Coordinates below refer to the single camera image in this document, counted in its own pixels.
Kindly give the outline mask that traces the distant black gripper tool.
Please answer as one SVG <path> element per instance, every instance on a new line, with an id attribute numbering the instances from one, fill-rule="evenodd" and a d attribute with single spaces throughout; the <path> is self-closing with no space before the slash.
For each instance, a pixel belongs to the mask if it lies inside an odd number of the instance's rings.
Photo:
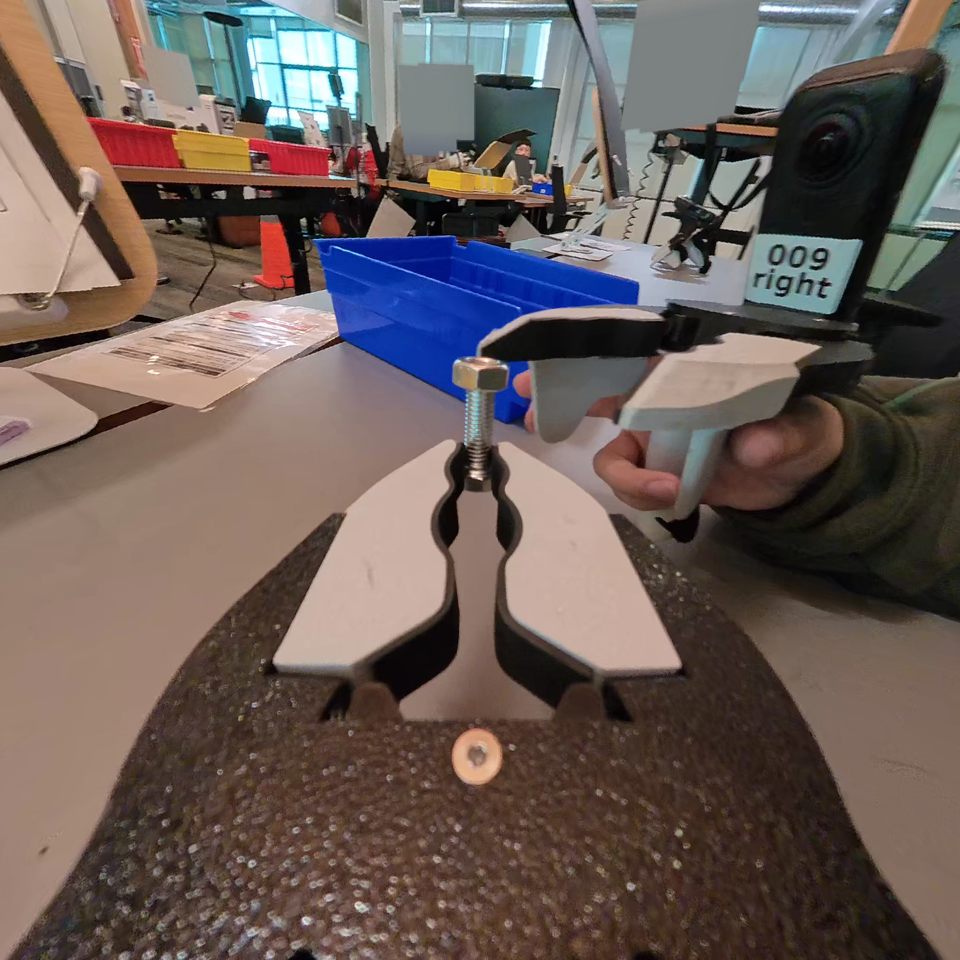
<path id="1" fill-rule="evenodd" d="M 655 249 L 651 256 L 651 267 L 673 272 L 691 269 L 697 275 L 705 276 L 712 269 L 719 244 L 738 247 L 738 258 L 742 258 L 752 232 L 725 226 L 733 208 L 728 204 L 712 210 L 688 197 L 676 198 L 674 209 L 665 215 L 678 221 L 678 229 L 665 244 Z"/>

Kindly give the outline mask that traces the orange traffic cone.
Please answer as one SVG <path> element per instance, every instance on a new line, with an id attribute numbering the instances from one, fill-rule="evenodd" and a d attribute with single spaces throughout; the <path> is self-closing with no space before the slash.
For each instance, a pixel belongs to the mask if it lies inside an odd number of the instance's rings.
<path id="1" fill-rule="evenodd" d="M 276 215 L 260 217 L 260 272 L 253 282 L 273 292 L 292 290 L 294 269 L 282 223 Z"/>

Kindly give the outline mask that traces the black monitor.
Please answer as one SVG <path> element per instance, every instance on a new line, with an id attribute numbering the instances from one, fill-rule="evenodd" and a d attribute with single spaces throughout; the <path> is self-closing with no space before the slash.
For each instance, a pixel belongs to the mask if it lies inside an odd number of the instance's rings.
<path id="1" fill-rule="evenodd" d="M 474 84 L 474 139 L 486 147 L 502 135 L 529 131 L 533 157 L 549 161 L 561 90 L 531 86 L 507 88 Z"/>

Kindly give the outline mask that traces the wooden pillar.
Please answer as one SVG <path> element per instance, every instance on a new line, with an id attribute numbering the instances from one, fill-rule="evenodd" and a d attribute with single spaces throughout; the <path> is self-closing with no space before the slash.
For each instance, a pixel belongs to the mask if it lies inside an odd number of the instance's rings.
<path id="1" fill-rule="evenodd" d="M 885 54 L 929 49 L 935 45 L 953 1 L 909 1 Z"/>

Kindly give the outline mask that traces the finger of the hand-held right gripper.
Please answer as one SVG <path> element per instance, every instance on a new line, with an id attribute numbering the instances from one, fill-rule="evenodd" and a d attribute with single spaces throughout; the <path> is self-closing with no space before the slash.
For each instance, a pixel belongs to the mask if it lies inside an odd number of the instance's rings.
<path id="1" fill-rule="evenodd" d="M 640 306 L 541 310 L 489 332 L 477 352 L 525 362 L 538 436 L 567 440 L 597 402 L 629 397 L 669 338 L 669 319 Z"/>
<path id="2" fill-rule="evenodd" d="M 657 521 L 684 522 L 698 510 L 730 432 L 779 414 L 821 352 L 811 342 L 727 333 L 666 355 L 644 377 L 618 426 L 648 433 L 646 469 L 678 477 L 673 506 L 652 512 Z"/>

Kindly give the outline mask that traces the long wooden table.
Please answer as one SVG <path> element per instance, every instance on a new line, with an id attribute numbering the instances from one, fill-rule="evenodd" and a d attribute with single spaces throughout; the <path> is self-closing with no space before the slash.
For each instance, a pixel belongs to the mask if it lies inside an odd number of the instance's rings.
<path id="1" fill-rule="evenodd" d="M 175 221 L 247 215 L 281 225 L 293 268 L 294 293 L 311 292 L 302 222 L 352 198 L 359 183 L 342 175 L 230 172 L 114 165 L 142 220 Z"/>

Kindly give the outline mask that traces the blue plastic bin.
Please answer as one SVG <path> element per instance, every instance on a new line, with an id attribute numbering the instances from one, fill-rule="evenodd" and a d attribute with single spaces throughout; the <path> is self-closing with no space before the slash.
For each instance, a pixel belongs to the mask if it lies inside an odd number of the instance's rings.
<path id="1" fill-rule="evenodd" d="M 633 279 L 450 235 L 314 243 L 342 340 L 460 402 L 453 363 L 493 330 L 540 310 L 640 297 Z"/>

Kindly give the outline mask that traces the printed instruction sheet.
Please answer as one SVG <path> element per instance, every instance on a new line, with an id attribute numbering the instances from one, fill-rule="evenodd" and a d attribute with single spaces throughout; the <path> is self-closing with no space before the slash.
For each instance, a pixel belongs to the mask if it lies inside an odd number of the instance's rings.
<path id="1" fill-rule="evenodd" d="M 1 294 L 45 295 L 116 287 L 120 279 L 82 226 L 12 102 L 1 95 Z"/>

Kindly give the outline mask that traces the small laminated card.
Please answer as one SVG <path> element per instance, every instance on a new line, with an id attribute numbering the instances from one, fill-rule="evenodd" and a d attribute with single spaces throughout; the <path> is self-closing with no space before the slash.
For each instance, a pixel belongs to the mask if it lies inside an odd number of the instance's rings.
<path id="1" fill-rule="evenodd" d="M 628 253 L 629 245 L 616 244 L 592 234 L 565 232 L 557 240 L 543 248 L 543 253 L 553 258 L 571 258 L 584 262 L 603 262 L 619 253 Z"/>

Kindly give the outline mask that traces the steel hex bolt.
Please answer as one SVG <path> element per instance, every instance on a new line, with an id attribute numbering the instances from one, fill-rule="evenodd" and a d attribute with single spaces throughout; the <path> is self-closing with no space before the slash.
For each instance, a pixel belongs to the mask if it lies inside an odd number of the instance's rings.
<path id="1" fill-rule="evenodd" d="M 472 493 L 491 488 L 496 394 L 468 390 L 464 397 L 463 449 L 466 463 L 463 487 Z"/>

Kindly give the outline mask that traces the shallow yellow bin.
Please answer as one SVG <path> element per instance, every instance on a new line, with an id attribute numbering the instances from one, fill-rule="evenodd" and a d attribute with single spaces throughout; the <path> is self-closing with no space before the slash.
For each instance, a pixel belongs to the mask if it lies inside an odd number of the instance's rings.
<path id="1" fill-rule="evenodd" d="M 427 185 L 439 190 L 456 193 L 485 193 L 510 195 L 516 189 L 510 177 L 489 173 L 467 173 L 460 170 L 431 169 L 427 172 Z"/>

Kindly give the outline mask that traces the laminated paper sheet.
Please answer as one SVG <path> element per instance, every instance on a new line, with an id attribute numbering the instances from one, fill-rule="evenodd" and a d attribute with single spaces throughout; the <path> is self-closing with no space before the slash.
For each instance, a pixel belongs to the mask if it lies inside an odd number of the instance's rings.
<path id="1" fill-rule="evenodd" d="M 237 301 L 90 344 L 29 372 L 200 411 L 338 336 L 330 310 L 291 299 Z"/>

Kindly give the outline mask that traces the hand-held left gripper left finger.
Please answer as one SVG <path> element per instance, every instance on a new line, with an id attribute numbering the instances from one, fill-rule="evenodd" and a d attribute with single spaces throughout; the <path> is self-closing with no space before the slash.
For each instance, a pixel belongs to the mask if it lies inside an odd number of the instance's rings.
<path id="1" fill-rule="evenodd" d="M 376 682 L 402 700 L 452 664 L 459 470 L 460 444 L 446 439 L 349 506 L 273 655 L 276 672 Z"/>

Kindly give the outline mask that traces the wooden standing desk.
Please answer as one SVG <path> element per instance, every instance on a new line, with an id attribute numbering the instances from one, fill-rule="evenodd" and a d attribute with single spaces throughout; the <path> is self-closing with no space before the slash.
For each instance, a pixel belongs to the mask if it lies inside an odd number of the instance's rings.
<path id="1" fill-rule="evenodd" d="M 658 131 L 654 145 L 656 148 L 663 147 L 668 165 L 654 201 L 651 224 L 656 222 L 661 213 L 666 186 L 679 153 L 693 156 L 701 162 L 699 173 L 694 177 L 691 192 L 687 196 L 693 203 L 704 206 L 708 200 L 716 200 L 711 187 L 722 162 L 743 162 L 772 156 L 778 115 L 771 114 L 768 118 L 769 123 L 760 123 L 746 116 L 730 117 L 705 126 Z"/>

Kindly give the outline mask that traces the yellow storage bin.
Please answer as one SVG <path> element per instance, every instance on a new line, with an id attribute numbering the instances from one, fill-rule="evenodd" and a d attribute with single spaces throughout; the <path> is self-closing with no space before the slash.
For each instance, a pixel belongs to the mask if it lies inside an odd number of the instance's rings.
<path id="1" fill-rule="evenodd" d="M 249 139 L 182 128 L 172 136 L 182 168 L 192 171 L 250 173 Z"/>

